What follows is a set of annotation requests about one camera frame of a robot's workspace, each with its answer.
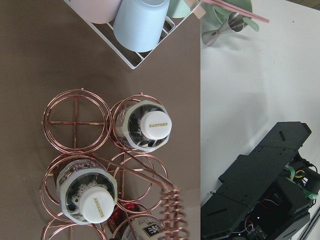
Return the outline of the green leaf shaped dish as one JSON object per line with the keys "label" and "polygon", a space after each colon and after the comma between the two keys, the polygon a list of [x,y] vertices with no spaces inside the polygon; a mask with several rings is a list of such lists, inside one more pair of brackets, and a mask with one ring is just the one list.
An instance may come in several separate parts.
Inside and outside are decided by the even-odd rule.
{"label": "green leaf shaped dish", "polygon": [[244,27],[250,26],[256,32],[260,30],[259,25],[252,20],[255,14],[253,13],[252,2],[250,0],[224,0],[224,6],[212,2],[212,0],[203,0],[202,4],[205,7],[209,19],[217,26],[220,27],[231,12],[236,12],[244,14]]}

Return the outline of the steel cocktail jigger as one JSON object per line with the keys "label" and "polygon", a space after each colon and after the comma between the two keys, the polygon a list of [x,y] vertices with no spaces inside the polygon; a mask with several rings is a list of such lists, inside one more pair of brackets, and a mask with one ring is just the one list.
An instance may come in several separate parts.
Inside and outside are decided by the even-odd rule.
{"label": "steel cocktail jigger", "polygon": [[244,29],[243,16],[237,12],[232,12],[219,27],[219,29],[206,31],[201,35],[202,43],[206,46],[212,46],[213,43],[223,34],[238,33]]}

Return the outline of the pink chopsticks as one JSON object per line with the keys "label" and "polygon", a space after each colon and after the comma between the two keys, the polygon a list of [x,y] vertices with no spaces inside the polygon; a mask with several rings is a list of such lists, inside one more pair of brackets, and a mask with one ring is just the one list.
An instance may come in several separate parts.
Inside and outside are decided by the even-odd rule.
{"label": "pink chopsticks", "polygon": [[222,0],[203,0],[202,2],[204,3],[207,3],[207,4],[210,4],[210,5],[213,5],[213,6],[218,6],[218,7],[221,7],[225,10],[228,10],[228,11],[231,11],[233,10],[234,12],[237,12],[243,16],[246,16],[246,17],[249,17],[249,18],[252,18],[252,19],[255,19],[255,20],[259,20],[261,22],[264,22],[264,23],[269,23],[270,20],[267,19],[267,18],[264,18],[260,15],[257,15],[255,13],[252,13],[248,10],[245,10],[245,9],[242,9],[238,6],[235,6],[233,4],[230,4],[228,2],[225,2],[225,1],[222,1]]}

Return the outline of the black device on side table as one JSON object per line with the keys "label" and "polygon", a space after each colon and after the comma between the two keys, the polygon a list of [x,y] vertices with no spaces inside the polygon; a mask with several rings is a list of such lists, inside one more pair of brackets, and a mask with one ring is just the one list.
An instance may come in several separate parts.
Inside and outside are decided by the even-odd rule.
{"label": "black device on side table", "polygon": [[307,124],[278,122],[247,155],[219,176],[200,209],[203,240],[288,240],[310,221],[320,175],[299,154]]}

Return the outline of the light blue cup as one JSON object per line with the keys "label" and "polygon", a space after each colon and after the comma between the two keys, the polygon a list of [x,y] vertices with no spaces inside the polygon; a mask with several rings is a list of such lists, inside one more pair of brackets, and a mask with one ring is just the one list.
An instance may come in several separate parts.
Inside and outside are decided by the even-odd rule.
{"label": "light blue cup", "polygon": [[170,2],[123,0],[113,23],[116,40],[126,49],[144,53],[159,43]]}

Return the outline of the green cup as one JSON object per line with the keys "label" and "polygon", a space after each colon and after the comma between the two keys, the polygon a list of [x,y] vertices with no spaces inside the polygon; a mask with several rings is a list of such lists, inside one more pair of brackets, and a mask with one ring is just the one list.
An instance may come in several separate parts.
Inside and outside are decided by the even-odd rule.
{"label": "green cup", "polygon": [[166,15],[170,18],[178,19],[186,17],[190,11],[184,0],[170,0]]}

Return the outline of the tea bottle white cap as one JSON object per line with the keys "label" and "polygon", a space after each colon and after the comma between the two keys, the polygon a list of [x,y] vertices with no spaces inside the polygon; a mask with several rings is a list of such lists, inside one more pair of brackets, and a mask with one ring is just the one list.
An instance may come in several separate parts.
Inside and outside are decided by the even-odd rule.
{"label": "tea bottle white cap", "polygon": [[68,163],[56,178],[56,191],[63,214],[78,225],[100,224],[113,213],[117,181],[89,159]]}
{"label": "tea bottle white cap", "polygon": [[158,240],[165,236],[160,221],[148,212],[140,203],[127,203],[124,207],[130,212],[116,207],[107,226],[114,240]]}
{"label": "tea bottle white cap", "polygon": [[114,127],[122,145],[150,153],[168,142],[172,120],[162,104],[143,100],[121,110]]}

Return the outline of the copper wire bottle basket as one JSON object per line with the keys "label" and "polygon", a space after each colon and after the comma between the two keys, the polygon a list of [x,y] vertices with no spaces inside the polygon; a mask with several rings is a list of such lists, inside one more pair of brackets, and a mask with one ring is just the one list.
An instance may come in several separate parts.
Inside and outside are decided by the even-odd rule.
{"label": "copper wire bottle basket", "polygon": [[153,96],[139,93],[109,107],[100,96],[84,89],[65,91],[49,102],[43,114],[43,131],[60,155],[48,165],[39,187],[42,204],[51,215],[42,230],[43,240],[77,240],[80,235],[113,240],[107,226],[111,216],[102,223],[79,225],[62,212],[56,179],[68,163],[79,159],[96,162],[115,178],[114,210],[119,207],[129,213],[125,204],[141,204],[146,208],[142,213],[156,217],[164,227],[165,236],[158,240],[189,238],[181,192],[169,179],[164,163],[153,155],[154,151],[129,149],[115,135],[117,114],[144,100],[163,105]]}

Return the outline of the pink cup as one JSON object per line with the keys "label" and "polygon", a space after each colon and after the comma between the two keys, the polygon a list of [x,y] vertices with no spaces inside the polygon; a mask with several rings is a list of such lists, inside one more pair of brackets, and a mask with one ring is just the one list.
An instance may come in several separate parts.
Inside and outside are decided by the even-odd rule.
{"label": "pink cup", "polygon": [[84,20],[94,24],[105,24],[116,17],[121,2],[121,0],[71,0],[70,4]]}

